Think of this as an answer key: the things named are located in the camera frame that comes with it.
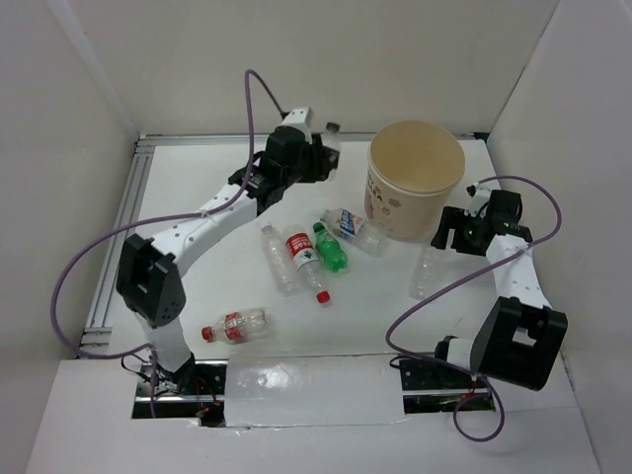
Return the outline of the black cap dark bottle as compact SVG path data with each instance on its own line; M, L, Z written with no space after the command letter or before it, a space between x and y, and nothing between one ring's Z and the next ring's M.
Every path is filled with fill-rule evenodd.
M325 130L321 134L325 180L331 182L335 178L339 165L342 143L339 136L340 125L335 122L327 122Z

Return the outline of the blue white label bottle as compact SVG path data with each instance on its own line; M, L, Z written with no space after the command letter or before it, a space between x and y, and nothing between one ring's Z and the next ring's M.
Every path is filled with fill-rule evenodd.
M335 236L372 257L381 257L386 237L375 226L345 208L326 209L321 221Z

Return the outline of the red cola bottle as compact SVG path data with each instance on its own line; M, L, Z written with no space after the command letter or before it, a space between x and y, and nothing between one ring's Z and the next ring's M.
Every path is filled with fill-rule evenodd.
M232 312L200 330L207 343L244 344L268 334L266 311L262 308Z

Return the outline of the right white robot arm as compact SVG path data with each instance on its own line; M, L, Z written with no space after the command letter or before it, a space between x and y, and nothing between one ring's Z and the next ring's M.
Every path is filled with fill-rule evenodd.
M497 299L472 341L441 343L431 375L442 387L454 386L465 368L506 383L538 391L549 378L568 329L564 313L552 308L535 271L530 230L519 223L518 193L483 185L467 189L468 208L443 209L431 245L489 264L516 258L493 270Z

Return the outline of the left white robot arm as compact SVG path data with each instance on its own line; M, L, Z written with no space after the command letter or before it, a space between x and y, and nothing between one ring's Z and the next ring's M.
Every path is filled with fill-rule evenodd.
M256 153L256 164L231 175L198 216L123 243L116 289L154 348L159 380L170 392L187 392L197 374L179 320L187 271L223 237L281 201L293 184L327 180L338 167L339 132L334 122L311 136L290 125L277 127Z

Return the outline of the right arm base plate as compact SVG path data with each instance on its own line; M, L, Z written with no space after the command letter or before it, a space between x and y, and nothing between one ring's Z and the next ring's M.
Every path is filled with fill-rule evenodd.
M404 413L407 415L452 412L464 400L461 411L494 411L485 385L458 370L396 355L389 365L400 375Z

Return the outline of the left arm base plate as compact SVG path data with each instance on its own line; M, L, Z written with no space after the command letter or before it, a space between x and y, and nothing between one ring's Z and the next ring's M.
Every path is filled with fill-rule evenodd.
M182 389L159 377L151 397L151 365L121 367L136 381L132 417L134 419L193 419L200 427L224 428L226 359L198 360L196 374Z

